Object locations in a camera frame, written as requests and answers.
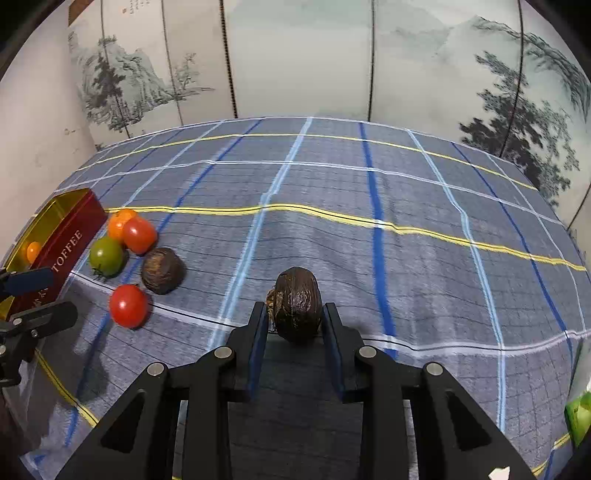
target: cherry tomato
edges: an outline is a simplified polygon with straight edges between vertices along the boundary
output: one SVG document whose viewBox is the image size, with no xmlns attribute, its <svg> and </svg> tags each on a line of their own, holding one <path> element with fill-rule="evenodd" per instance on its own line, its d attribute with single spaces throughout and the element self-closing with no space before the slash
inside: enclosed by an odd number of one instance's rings
<svg viewBox="0 0 591 480">
<path fill-rule="evenodd" d="M 121 285 L 109 298 L 109 311 L 115 323 L 137 328 L 148 314 L 148 296 L 136 285 Z"/>
<path fill-rule="evenodd" d="M 110 236 L 103 236 L 90 247 L 89 262 L 92 269 L 104 277 L 119 273 L 125 259 L 121 244 Z"/>
<path fill-rule="evenodd" d="M 41 251 L 41 244 L 39 242 L 31 242 L 27 247 L 27 260 L 32 264 L 36 259 L 37 255 Z"/>
<path fill-rule="evenodd" d="M 123 226 L 125 245 L 138 255 L 146 253 L 158 240 L 158 232 L 145 218 L 135 216 Z"/>
<path fill-rule="evenodd" d="M 109 219 L 107 235 L 109 235 L 113 240 L 123 243 L 123 227 L 128 220 L 132 219 L 136 215 L 137 212 L 131 208 L 124 208 L 114 213 Z"/>
</svg>

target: black clamp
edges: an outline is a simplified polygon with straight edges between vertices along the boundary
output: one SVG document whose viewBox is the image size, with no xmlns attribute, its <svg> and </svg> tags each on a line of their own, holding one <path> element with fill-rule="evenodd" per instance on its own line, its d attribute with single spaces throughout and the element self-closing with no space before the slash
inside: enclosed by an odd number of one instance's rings
<svg viewBox="0 0 591 480">
<path fill-rule="evenodd" d="M 57 480 L 169 480 L 181 400 L 188 400 L 183 480 L 231 480 L 228 401 L 256 390 L 268 330 L 267 308 L 226 346 L 168 369 L 154 363 L 132 383 L 74 452 Z M 395 362 L 342 325 L 334 303 L 322 314 L 333 385 L 344 403 L 363 402 L 360 480 L 407 480 L 404 401 L 410 401 L 421 480 L 535 480 L 494 422 L 439 363 Z M 587 460 L 579 465 L 589 464 Z M 561 480 L 582 478 L 576 468 Z"/>
<path fill-rule="evenodd" d="M 0 271 L 0 301 L 31 291 L 47 288 L 53 282 L 50 268 L 24 273 Z M 42 338 L 73 326 L 78 318 L 76 306 L 58 301 L 12 315 L 0 322 L 0 387 L 21 382 L 18 369 L 23 361 L 33 360 L 37 343 Z"/>
<path fill-rule="evenodd" d="M 363 402 L 360 480 L 408 479 L 403 400 L 410 400 L 421 480 L 535 479 L 444 366 L 399 364 L 364 345 L 357 330 L 342 325 L 334 303 L 324 306 L 322 335 L 337 394 L 345 403 Z"/>
<path fill-rule="evenodd" d="M 88 434 L 57 480 L 172 477 L 181 400 L 188 400 L 182 479 L 230 480 L 228 401 L 248 401 L 258 386 L 267 342 L 267 306 L 197 362 L 149 365 Z"/>
</svg>

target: screw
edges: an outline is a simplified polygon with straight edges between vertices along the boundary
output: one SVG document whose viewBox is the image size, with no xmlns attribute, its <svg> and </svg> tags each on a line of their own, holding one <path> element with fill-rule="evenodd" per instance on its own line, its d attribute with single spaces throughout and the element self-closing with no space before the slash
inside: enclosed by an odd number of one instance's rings
<svg viewBox="0 0 591 480">
<path fill-rule="evenodd" d="M 152 375 L 153 377 L 159 376 L 162 372 L 164 372 L 163 364 L 154 362 L 153 364 L 148 365 L 148 374 Z"/>
<path fill-rule="evenodd" d="M 430 364 L 427 364 L 427 372 L 438 377 L 443 373 L 443 367 L 435 362 L 431 362 Z"/>
<path fill-rule="evenodd" d="M 228 346 L 221 346 L 216 348 L 215 356 L 218 358 L 228 358 L 232 354 L 232 349 Z"/>
<path fill-rule="evenodd" d="M 359 354 L 363 357 L 363 358 L 373 358 L 375 357 L 378 353 L 375 351 L 375 348 L 372 346 L 363 346 L 359 349 Z"/>
</svg>

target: orange ball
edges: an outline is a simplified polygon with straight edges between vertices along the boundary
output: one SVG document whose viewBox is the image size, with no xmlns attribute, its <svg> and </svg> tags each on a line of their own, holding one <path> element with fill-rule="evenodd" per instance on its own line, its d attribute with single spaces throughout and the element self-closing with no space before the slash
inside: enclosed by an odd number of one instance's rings
<svg viewBox="0 0 591 480">
<path fill-rule="evenodd" d="M 133 217 L 137 216 L 137 212 L 131 208 L 124 208 L 114 213 L 109 219 L 107 226 L 107 235 L 119 243 L 123 243 L 123 227 Z"/>
<path fill-rule="evenodd" d="M 146 253 L 157 240 L 154 225 L 139 215 L 127 221 L 123 228 L 123 242 L 137 255 Z"/>
<path fill-rule="evenodd" d="M 39 242 L 31 242 L 27 247 L 27 260 L 32 264 L 39 252 L 41 251 L 41 244 Z"/>
</svg>

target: white wall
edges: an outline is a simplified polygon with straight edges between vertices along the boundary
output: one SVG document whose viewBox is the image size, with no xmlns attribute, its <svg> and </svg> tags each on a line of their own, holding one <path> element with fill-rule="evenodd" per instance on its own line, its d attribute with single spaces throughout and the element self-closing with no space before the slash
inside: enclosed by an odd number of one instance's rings
<svg viewBox="0 0 591 480">
<path fill-rule="evenodd" d="M 572 237 L 577 243 L 585 263 L 591 261 L 591 200 L 585 200 L 577 218 L 570 226 Z"/>
<path fill-rule="evenodd" d="M 67 5 L 0 81 L 0 257 L 57 185 L 95 152 L 70 67 Z"/>
<path fill-rule="evenodd" d="M 225 2 L 238 115 L 367 120 L 369 0 Z"/>
</svg>

